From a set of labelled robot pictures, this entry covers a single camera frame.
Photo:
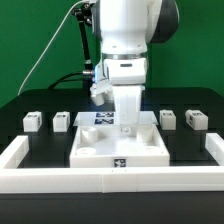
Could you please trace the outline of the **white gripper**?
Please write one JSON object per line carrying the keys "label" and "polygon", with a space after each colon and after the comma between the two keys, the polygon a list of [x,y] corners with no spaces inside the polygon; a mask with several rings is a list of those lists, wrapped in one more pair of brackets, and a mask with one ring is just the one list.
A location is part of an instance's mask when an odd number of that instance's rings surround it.
{"label": "white gripper", "polygon": [[104,73],[112,85],[117,121],[121,126],[135,126],[138,123],[147,69],[146,58],[104,60]]}

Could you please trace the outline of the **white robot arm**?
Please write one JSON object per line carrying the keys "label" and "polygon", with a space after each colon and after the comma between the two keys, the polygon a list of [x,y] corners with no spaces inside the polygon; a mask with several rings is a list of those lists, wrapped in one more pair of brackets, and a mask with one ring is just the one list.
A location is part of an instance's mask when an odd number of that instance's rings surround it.
{"label": "white robot arm", "polygon": [[176,0],[97,0],[92,18],[101,58],[94,69],[91,97],[102,105],[104,95],[111,93],[118,124],[135,126],[149,67],[147,45],[164,43],[176,32]]}

